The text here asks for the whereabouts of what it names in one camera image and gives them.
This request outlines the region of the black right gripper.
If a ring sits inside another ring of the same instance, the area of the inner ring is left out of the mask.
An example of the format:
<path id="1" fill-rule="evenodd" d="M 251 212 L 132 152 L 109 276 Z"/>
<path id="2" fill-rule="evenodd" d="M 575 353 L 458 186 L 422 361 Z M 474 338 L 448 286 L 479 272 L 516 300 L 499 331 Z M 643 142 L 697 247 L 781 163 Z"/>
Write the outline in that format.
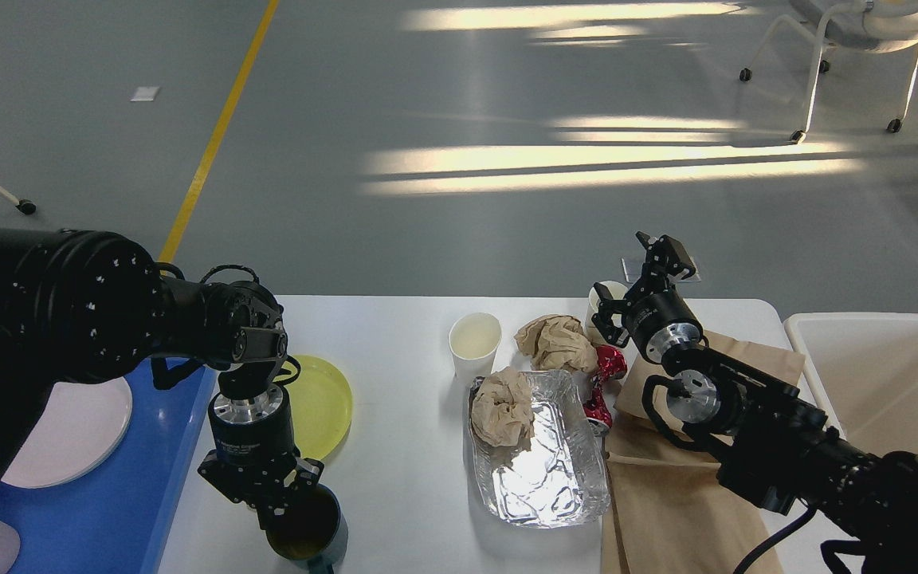
<path id="1" fill-rule="evenodd" d="M 679 282 L 695 282 L 698 265 L 681 241 L 666 234 L 660 237 L 638 231 L 635 238 L 644 247 L 640 277 L 635 281 L 636 294 L 651 294 L 635 301 L 622 315 L 601 310 L 603 301 L 620 301 L 627 294 L 624 284 L 601 284 L 607 290 L 602 297 L 598 284 L 591 287 L 591 344 L 625 348 L 627 337 L 640 355 L 651 364 L 663 363 L 675 348 L 700 347 L 704 337 L 702 324 L 685 299 L 674 291 Z"/>

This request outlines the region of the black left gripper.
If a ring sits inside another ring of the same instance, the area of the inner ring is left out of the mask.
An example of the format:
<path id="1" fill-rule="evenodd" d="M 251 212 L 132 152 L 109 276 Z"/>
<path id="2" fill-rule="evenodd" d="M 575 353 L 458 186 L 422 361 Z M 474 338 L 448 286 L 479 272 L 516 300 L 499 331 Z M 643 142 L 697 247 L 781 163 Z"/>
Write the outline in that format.
<path id="1" fill-rule="evenodd" d="M 215 448 L 197 469 L 205 481 L 255 512 L 260 530 L 276 533 L 316 520 L 325 465 L 296 458 L 287 390 L 269 387 L 252 399 L 218 393 L 208 404 L 208 421 Z M 263 486 L 274 487 L 267 504 Z"/>

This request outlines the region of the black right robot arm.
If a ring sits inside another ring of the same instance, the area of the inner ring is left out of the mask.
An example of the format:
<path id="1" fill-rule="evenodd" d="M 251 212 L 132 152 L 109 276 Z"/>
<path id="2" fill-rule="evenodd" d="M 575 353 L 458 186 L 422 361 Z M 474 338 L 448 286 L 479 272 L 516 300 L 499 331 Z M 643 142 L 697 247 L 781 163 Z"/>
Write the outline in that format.
<path id="1" fill-rule="evenodd" d="M 594 284 L 591 320 L 605 342 L 634 343 L 662 368 L 642 385 L 648 420 L 673 446 L 714 457 L 718 482 L 753 506 L 782 514 L 797 499 L 806 506 L 736 572 L 823 513 L 849 535 L 820 545 L 831 572 L 845 573 L 841 555 L 852 555 L 863 556 L 864 573 L 918 573 L 918 454 L 864 453 L 793 385 L 711 348 L 677 293 L 677 282 L 696 273 L 684 245 L 641 231 L 635 238 L 645 248 L 640 276 L 619 298 Z"/>

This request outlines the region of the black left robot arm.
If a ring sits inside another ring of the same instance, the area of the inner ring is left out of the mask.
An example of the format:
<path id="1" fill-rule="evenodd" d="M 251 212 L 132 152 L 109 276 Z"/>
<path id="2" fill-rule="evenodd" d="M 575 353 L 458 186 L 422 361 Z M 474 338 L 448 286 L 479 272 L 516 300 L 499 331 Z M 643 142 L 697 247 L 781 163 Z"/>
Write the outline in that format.
<path id="1" fill-rule="evenodd" d="M 159 390 L 218 371 L 216 447 L 199 473 L 255 509 L 278 555 L 324 525 L 322 462 L 304 458 L 288 392 L 283 306 L 258 276 L 187 281 L 140 244 L 102 231 L 0 228 L 0 481 L 59 382 L 98 384 L 149 360 Z"/>

